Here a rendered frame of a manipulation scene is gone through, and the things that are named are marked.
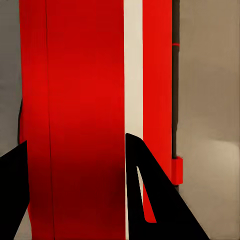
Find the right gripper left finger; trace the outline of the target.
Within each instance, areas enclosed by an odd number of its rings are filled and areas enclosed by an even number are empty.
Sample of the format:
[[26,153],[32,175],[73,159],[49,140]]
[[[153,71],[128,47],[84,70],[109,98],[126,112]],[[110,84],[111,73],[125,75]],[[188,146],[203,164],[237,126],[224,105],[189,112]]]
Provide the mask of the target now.
[[25,141],[0,157],[0,240],[14,240],[29,202]]

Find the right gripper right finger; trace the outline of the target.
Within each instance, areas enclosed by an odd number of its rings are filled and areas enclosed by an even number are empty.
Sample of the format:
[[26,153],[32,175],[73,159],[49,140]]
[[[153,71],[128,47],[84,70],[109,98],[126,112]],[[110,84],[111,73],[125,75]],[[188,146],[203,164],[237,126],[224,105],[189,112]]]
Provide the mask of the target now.
[[[145,142],[130,133],[125,162],[129,240],[210,240]],[[156,223],[145,220],[137,167]]]

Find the radio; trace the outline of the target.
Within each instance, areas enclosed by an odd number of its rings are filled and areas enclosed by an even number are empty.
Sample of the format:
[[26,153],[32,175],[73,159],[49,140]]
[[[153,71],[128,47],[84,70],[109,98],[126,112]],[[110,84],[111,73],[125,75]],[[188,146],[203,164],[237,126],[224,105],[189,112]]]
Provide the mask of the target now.
[[126,134],[183,184],[180,0],[19,0],[19,19],[32,240],[129,240]]

